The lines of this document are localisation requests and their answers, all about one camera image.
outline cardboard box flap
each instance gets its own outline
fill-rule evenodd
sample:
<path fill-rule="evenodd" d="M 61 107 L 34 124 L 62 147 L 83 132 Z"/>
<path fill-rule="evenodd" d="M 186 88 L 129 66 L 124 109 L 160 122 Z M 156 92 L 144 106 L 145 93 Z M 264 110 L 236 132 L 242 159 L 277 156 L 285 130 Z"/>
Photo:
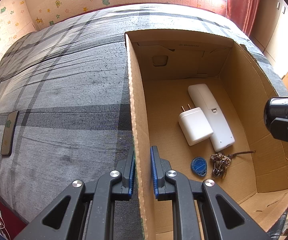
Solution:
<path fill-rule="evenodd" d="M 151 179 L 150 143 L 140 68 L 135 51 L 127 34 L 125 35 L 132 132 L 134 137 L 135 161 L 138 179 L 140 214 L 142 217 L 145 239 L 155 238 L 154 195 Z"/>
<path fill-rule="evenodd" d="M 143 81 L 218 76 L 233 40 L 185 30 L 127 32 L 138 56 Z"/>
<path fill-rule="evenodd" d="M 264 231 L 268 231 L 288 207 L 288 189 L 282 191 L 256 193 L 240 206 Z"/>

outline white power adapter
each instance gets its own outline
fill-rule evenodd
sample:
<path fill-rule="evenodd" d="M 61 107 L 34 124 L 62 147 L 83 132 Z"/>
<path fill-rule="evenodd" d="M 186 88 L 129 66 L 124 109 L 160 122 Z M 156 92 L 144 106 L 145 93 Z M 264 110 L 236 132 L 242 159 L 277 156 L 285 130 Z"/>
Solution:
<path fill-rule="evenodd" d="M 185 135 L 189 146 L 199 143 L 213 134 L 212 127 L 208 123 L 205 114 L 201 108 L 193 108 L 188 105 L 189 110 L 179 115 L 179 124 Z"/>

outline gray plaid bed sheet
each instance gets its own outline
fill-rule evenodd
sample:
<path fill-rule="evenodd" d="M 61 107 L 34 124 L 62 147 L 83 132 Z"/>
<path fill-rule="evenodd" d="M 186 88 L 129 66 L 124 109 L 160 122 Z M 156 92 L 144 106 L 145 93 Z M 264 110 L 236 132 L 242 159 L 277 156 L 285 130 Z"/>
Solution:
<path fill-rule="evenodd" d="M 228 19 L 196 8 L 139 4 L 102 9 L 27 34 L 0 62 L 0 150 L 7 115 L 19 111 L 12 155 L 0 155 L 0 199 L 30 222 L 73 180 L 98 179 L 132 145 L 124 33 L 184 29 L 244 44 L 280 95 L 260 50 Z M 114 239 L 142 239 L 137 190 L 117 202 Z"/>

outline metal chain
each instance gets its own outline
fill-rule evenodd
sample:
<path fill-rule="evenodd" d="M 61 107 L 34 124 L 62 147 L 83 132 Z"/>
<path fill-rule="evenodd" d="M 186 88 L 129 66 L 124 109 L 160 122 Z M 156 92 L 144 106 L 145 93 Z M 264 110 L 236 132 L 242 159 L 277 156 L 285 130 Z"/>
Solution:
<path fill-rule="evenodd" d="M 225 178 L 227 168 L 231 164 L 231 159 L 236 157 L 239 154 L 247 154 L 247 153 L 255 153 L 256 151 L 246 151 L 246 152 L 237 152 L 234 154 L 229 154 L 228 156 L 222 153 L 212 154 L 210 159 L 214 162 L 214 169 L 212 171 L 212 175 L 214 178 L 218 178 L 222 175 L 222 179 Z"/>

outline metal screw cap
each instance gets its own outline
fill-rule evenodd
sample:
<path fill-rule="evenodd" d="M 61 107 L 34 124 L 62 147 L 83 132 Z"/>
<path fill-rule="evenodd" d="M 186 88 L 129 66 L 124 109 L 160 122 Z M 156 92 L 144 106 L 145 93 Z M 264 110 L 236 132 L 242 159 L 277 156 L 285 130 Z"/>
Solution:
<path fill-rule="evenodd" d="M 207 179 L 205 181 L 205 185 L 208 187 L 213 187 L 215 185 L 215 182 L 212 179 Z"/>
<path fill-rule="evenodd" d="M 167 172 L 167 175 L 170 176 L 170 177 L 175 177 L 177 175 L 177 172 L 173 171 L 173 170 L 170 170 L 170 171 Z"/>
<path fill-rule="evenodd" d="M 80 181 L 80 180 L 75 180 L 75 181 L 73 181 L 72 186 L 73 186 L 73 187 L 81 187 L 82 184 L 83 184 L 82 181 Z"/>
<path fill-rule="evenodd" d="M 110 175 L 111 177 L 115 178 L 115 177 L 118 177 L 118 176 L 120 175 L 120 172 L 119 172 L 119 171 L 111 171 L 111 172 L 109 173 L 109 175 Z"/>

